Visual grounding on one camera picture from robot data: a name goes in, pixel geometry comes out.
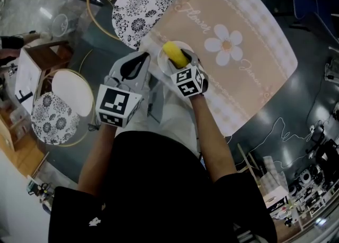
yellow object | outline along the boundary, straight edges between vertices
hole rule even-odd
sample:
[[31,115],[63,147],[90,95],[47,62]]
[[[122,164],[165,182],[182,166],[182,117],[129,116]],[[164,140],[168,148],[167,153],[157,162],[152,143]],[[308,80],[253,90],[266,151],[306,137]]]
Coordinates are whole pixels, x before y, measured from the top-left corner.
[[177,68],[186,67],[189,63],[187,57],[181,52],[180,48],[174,42],[167,42],[163,45],[163,50],[168,55],[169,59],[175,63]]

person's right arm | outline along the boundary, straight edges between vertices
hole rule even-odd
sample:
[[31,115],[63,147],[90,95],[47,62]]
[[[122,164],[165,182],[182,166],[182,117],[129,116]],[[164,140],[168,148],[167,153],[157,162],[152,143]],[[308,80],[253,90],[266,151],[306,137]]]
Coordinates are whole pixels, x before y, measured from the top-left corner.
[[201,153],[213,182],[237,173],[232,154],[222,136],[203,95],[190,97],[197,121]]
[[0,59],[8,57],[18,58],[20,56],[20,49],[0,49]]

white wall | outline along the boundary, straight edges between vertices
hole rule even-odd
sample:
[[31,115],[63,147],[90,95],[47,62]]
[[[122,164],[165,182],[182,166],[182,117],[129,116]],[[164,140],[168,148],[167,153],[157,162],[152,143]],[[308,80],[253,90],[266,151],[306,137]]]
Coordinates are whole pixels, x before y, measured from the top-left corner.
[[10,234],[4,243],[47,243],[49,214],[29,196],[24,178],[0,150],[0,227]]

flower center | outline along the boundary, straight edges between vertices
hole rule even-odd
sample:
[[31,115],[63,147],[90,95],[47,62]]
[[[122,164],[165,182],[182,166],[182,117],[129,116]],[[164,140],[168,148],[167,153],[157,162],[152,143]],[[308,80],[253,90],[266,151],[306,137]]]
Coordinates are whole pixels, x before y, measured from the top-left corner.
[[225,51],[230,51],[232,49],[232,43],[231,41],[229,40],[225,40],[223,43],[222,43],[222,48],[225,50]]

black sleeve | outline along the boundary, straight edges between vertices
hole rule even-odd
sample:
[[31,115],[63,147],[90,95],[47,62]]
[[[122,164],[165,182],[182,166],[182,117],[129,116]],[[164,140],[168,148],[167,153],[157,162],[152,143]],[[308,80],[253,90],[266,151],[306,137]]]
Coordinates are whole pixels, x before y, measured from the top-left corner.
[[97,242],[100,225],[90,222],[101,219],[101,202],[94,196],[57,187],[49,223],[48,242]]
[[219,208],[231,222],[269,243],[277,242],[274,222],[251,174],[226,175],[214,188]]

